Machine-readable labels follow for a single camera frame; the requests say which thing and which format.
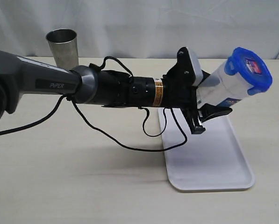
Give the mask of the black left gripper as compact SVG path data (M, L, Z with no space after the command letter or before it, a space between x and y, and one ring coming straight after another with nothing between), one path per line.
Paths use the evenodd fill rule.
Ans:
M202 134L206 129L200 124L210 119L230 114L230 107L204 104L197 109L196 87L208 87L209 73L204 70L195 75L189 71L168 71L163 75L164 95L161 103L165 108L179 108L184 116L191 134Z

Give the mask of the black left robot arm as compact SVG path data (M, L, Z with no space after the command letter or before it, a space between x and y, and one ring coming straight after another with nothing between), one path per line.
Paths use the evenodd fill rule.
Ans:
M0 118L14 113L23 94L72 96L77 104L110 108L179 108L192 134L202 123L231 113L231 108L197 104L197 74L185 48L162 78L135 77L130 70L106 70L104 65L79 65L70 70L0 50Z

